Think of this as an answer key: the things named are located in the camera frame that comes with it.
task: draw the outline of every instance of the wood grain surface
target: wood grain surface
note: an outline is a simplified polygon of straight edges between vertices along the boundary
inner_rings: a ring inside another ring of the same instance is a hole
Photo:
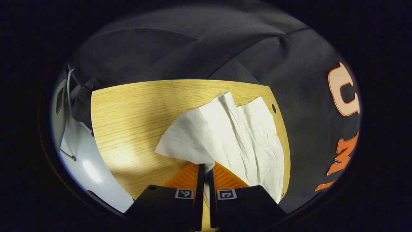
[[[288,137],[275,97],[270,88],[263,85],[222,80],[159,80],[93,91],[94,137],[107,168],[133,198],[150,184],[164,184],[188,165],[188,161],[156,154],[160,137],[179,115],[229,91],[237,106],[261,96],[272,113],[285,156],[283,197],[290,177]],[[210,223],[204,206],[206,231]]]

